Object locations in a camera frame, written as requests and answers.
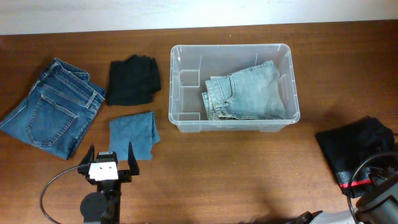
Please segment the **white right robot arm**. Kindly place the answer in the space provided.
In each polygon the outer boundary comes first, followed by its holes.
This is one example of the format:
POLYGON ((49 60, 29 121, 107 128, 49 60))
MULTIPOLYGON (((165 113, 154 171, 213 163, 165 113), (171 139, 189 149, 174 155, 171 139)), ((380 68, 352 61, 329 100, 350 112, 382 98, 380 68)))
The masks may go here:
POLYGON ((287 224, 394 224, 397 223, 397 167, 365 167, 353 174, 349 185, 369 184, 371 189, 363 194, 352 210, 338 213, 305 212, 287 221, 287 224))

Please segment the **light blue jeans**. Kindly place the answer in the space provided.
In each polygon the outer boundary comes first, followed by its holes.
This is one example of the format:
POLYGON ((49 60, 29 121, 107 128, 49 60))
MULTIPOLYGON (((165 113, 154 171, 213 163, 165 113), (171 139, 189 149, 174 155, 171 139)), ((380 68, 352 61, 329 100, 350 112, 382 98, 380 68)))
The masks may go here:
POLYGON ((227 76, 211 77, 202 93, 208 120, 286 119, 279 77, 271 60, 227 76))

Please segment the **clear plastic storage bin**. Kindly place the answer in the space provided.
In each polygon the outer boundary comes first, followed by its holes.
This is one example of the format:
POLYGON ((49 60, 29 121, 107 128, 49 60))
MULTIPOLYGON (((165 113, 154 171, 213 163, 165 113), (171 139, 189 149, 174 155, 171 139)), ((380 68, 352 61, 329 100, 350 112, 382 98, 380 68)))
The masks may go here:
POLYGON ((300 119, 292 51, 286 44, 176 45, 170 52, 169 120, 183 133, 200 131, 278 132, 300 119), (280 120, 207 118, 202 94, 212 77, 273 61, 280 72, 279 95, 287 112, 280 120))

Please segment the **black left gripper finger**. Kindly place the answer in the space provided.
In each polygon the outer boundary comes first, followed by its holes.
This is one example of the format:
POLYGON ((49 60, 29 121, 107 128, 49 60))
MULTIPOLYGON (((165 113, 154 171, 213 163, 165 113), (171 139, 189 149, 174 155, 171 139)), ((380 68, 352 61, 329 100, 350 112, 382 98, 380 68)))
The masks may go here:
POLYGON ((131 142, 129 142, 127 163, 129 165, 129 170, 130 170, 131 176, 140 174, 140 169, 137 164, 136 158, 134 156, 134 151, 133 151, 131 142))
POLYGON ((95 147, 92 144, 88 150, 88 152, 86 153, 86 155, 84 156, 84 158, 81 160, 80 162, 80 166, 84 165, 84 164, 90 164, 94 161, 94 157, 95 157, 95 147))

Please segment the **black garment with red stripe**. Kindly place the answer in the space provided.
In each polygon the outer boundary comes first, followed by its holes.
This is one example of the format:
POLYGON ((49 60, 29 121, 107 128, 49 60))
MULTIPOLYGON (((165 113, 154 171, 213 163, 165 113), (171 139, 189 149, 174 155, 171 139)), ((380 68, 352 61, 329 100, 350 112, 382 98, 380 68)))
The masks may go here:
MULTIPOLYGON (((377 118, 365 117, 346 126, 316 133, 315 138, 344 195, 356 168, 370 156, 382 152, 393 152, 394 133, 377 118)), ((397 158, 379 157, 365 167, 397 167, 397 158)), ((371 189, 369 184, 351 188, 351 197, 357 198, 371 189)))

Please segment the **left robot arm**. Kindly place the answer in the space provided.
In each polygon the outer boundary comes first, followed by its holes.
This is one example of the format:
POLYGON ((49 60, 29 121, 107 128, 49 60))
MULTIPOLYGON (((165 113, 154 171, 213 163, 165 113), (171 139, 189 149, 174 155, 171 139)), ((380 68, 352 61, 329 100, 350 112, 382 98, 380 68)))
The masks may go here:
POLYGON ((96 187, 80 204, 84 223, 117 224, 120 222, 121 185, 130 183, 132 177, 140 174, 139 166, 133 153, 132 144, 128 147, 127 163, 129 168, 118 169, 115 152, 95 154, 90 146, 79 164, 78 173, 96 187))

